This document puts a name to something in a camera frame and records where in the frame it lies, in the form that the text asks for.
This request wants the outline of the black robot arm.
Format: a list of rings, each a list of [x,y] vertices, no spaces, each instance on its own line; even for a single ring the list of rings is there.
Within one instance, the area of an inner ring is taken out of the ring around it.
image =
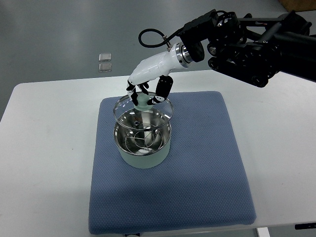
[[[277,18],[242,18],[212,10],[184,25],[178,37],[194,62],[211,54],[211,69],[264,87],[278,72],[315,81],[316,38],[311,23],[295,12]],[[206,48],[202,41],[208,40]]]

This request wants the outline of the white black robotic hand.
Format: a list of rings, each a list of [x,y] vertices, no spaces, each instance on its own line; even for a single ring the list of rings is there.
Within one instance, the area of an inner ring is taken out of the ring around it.
[[[165,101],[173,85],[173,79],[169,76],[171,71],[186,69],[191,62],[193,59],[183,43],[173,45],[170,51],[142,60],[128,78],[126,88],[128,96],[134,105],[138,106],[136,87],[148,95],[148,82],[158,78],[155,95],[146,104],[149,106]]]

